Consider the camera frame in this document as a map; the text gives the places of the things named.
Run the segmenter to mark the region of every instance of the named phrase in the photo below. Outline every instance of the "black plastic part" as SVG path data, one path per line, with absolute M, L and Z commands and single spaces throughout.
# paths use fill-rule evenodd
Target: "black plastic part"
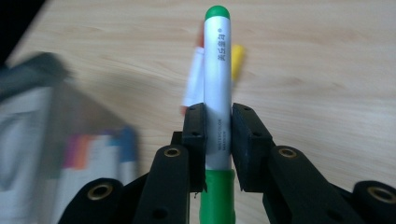
M 44 0 L 0 1 L 0 68 L 34 19 Z
M 131 221 L 134 219 L 134 214 L 139 204 L 140 197 L 148 176 L 149 174 L 142 175 L 135 181 L 123 187 L 119 201 L 119 209 L 114 214 L 111 223 L 131 223 Z
M 37 54 L 15 67 L 0 70 L 0 102 L 34 87 L 50 86 L 67 74 L 55 54 Z
M 396 189 L 377 181 L 361 181 L 352 193 L 355 209 L 367 223 L 396 223 Z
M 285 223 L 364 223 L 301 151 L 274 147 L 268 168 L 291 213 Z
M 262 170 L 269 151 L 275 146 L 272 135 L 256 112 L 233 104 L 232 154 L 241 190 L 263 192 Z
M 160 148 L 154 158 L 132 223 L 189 222 L 189 151 L 183 146 Z
M 111 186 L 111 192 L 101 200 L 92 200 L 88 197 L 91 189 L 100 185 Z M 86 223 L 112 223 L 112 218 L 118 209 L 119 199 L 122 193 L 120 181 L 109 178 L 100 178 L 86 184 L 67 205 L 64 214 L 59 221 L 60 224 L 86 224 Z
M 190 192 L 205 188 L 205 105 L 192 105 L 184 118 L 182 145 L 190 153 Z

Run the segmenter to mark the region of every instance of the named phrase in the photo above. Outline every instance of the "white marker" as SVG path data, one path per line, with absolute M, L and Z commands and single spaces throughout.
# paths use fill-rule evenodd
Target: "white marker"
M 205 18 L 206 170 L 231 169 L 231 23 L 223 8 Z

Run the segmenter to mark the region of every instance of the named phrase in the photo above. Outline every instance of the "marker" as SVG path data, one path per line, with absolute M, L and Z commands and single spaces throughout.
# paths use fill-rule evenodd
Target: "marker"
M 201 32 L 200 35 L 202 36 L 200 39 L 204 43 L 204 32 Z M 204 101 L 204 52 L 202 47 L 195 48 L 186 93 L 180 109 L 182 115 L 186 114 L 188 106 L 200 104 Z M 242 45 L 235 44 L 231 47 L 231 52 L 231 82 L 234 86 L 241 72 L 241 66 L 245 58 L 245 48 Z
M 204 24 L 198 34 L 197 46 L 192 57 L 189 79 L 187 81 L 186 93 L 184 94 L 181 114 L 186 114 L 186 109 L 190 105 L 202 103 L 204 101 Z
M 245 48 L 242 45 L 233 45 L 231 49 L 231 81 L 233 86 L 241 72 L 242 63 L 245 58 Z
M 225 7 L 205 15 L 204 103 L 207 192 L 201 196 L 203 224 L 234 224 L 231 169 L 231 22 Z
M 70 201 L 67 201 L 70 189 L 68 183 L 70 183 L 70 180 L 72 178 L 71 175 L 73 173 L 74 161 L 78 149 L 78 139 L 78 135 L 72 135 L 67 142 L 67 148 L 65 150 L 64 156 L 64 164 L 61 171 L 60 179 L 58 181 L 58 189 L 56 200 L 54 203 L 51 223 L 57 223 L 59 221 L 62 213 L 64 212 L 64 209 L 70 203 Z
M 134 130 L 125 126 L 120 132 L 119 181 L 127 185 L 137 178 L 136 136 Z

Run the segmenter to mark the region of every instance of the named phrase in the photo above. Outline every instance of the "black object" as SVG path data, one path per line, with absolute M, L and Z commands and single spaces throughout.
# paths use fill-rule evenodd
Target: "black object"
M 340 189 L 301 151 L 276 146 L 250 107 L 234 104 L 232 121 L 232 154 L 241 189 L 263 193 L 271 223 L 396 223 L 396 189 L 376 181 L 359 182 L 352 193 Z M 61 222 L 188 223 L 189 192 L 205 188 L 204 127 L 204 104 L 191 106 L 183 132 L 174 132 L 171 145 L 158 150 L 147 175 L 123 188 L 113 180 L 106 206 L 87 200 L 90 190 L 109 180 L 89 183 L 67 206 Z M 79 217 L 85 222 L 78 222 Z
M 0 68 L 20 41 L 45 0 L 0 1 Z

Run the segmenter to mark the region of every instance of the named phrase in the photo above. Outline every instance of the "table surface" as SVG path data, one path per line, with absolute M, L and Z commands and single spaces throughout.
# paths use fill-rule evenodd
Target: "table surface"
M 141 174 L 180 131 L 179 113 L 205 12 L 226 6 L 247 57 L 233 102 L 252 107 L 278 145 L 300 149 L 335 185 L 396 187 L 396 2 L 48 1 L 14 51 L 61 56 L 78 87 L 139 132 Z M 240 192 L 237 223 L 267 222 Z M 191 196 L 198 223 L 199 195 Z

